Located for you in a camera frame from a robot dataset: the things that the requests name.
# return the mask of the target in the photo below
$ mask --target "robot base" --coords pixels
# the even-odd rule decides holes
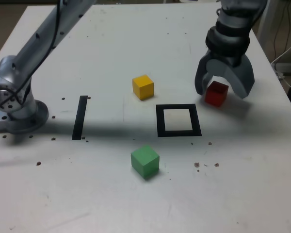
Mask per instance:
[[[26,119],[12,119],[5,112],[0,111],[0,133],[29,133],[45,124],[49,117],[48,107],[41,101],[35,101],[37,111]]]

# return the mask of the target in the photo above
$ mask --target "red cube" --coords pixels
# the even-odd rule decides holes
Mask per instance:
[[[213,81],[206,90],[205,102],[220,107],[227,97],[228,86]]]

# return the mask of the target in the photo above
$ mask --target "cable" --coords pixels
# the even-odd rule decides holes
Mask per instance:
[[[16,90],[16,92],[14,94],[12,94],[11,96],[9,96],[8,98],[6,98],[4,101],[2,101],[0,103],[0,107],[3,106],[7,101],[9,101],[10,99],[12,99],[13,97],[16,97],[17,96],[17,94],[26,85],[26,83],[30,80],[30,78],[32,77],[32,75],[36,72],[36,70],[41,66],[41,64],[45,61],[45,59],[50,54],[50,52],[51,52],[51,50],[52,50],[52,48],[54,46],[57,33],[58,33],[58,27],[59,27],[59,22],[60,22],[60,3],[61,3],[61,0],[57,0],[55,31],[54,31],[54,36],[53,36],[53,39],[52,39],[52,42],[50,44],[50,47],[49,47],[48,51],[46,52],[46,54],[44,55],[44,57],[42,58],[42,60],[39,62],[39,64],[33,69],[33,71],[24,80],[24,82],[22,83],[22,85]]]
[[[287,80],[285,80],[285,78],[283,78],[282,80],[286,83],[286,85],[288,85],[291,88],[291,85],[287,82]]]
[[[290,10],[289,10],[290,4],[291,4],[291,0],[289,0],[288,6],[287,6],[289,30],[288,30],[288,35],[287,35],[285,49],[283,50],[283,52],[285,52],[287,50],[287,46],[288,46],[288,42],[289,42],[289,37],[290,37],[290,33],[291,33],[291,19],[290,19]]]
[[[278,32],[279,32],[279,29],[280,29],[281,23],[282,23],[282,21],[283,21],[283,17],[285,16],[285,9],[286,9],[286,7],[287,7],[287,4],[288,4],[288,2],[286,2],[286,4],[285,4],[284,7],[283,7],[282,15],[281,15],[281,19],[280,19],[280,23],[279,23],[279,25],[278,25],[278,28],[277,28],[277,31],[276,31],[276,34],[275,34],[275,38],[274,38],[274,43],[273,43],[274,53],[275,53],[275,55],[274,55],[274,59],[276,59],[276,39],[277,39],[277,35],[278,35]]]
[[[285,55],[290,49],[291,49],[291,46],[290,46],[290,48],[287,49],[287,51],[285,51],[283,54],[281,54],[279,57],[277,57],[275,60],[273,60],[271,62],[271,64],[273,64],[275,61],[277,61],[279,58],[281,58],[283,55]]]

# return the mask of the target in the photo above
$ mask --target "white cable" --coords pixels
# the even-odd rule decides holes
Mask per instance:
[[[281,80],[283,80],[286,83],[286,85],[288,85],[291,88],[291,85],[287,82],[287,80],[285,80],[285,78],[283,78]]]
[[[287,51],[285,51],[283,54],[281,54],[279,57],[277,57],[275,60],[273,60],[271,62],[271,64],[273,64],[275,61],[277,61],[279,58],[281,58],[283,55],[285,55],[290,49],[291,49],[291,46],[290,46],[290,48],[287,49]]]

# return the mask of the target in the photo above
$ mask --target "yellow cube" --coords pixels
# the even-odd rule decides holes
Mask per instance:
[[[143,75],[132,80],[132,90],[140,100],[145,100],[154,96],[154,83],[147,75]]]

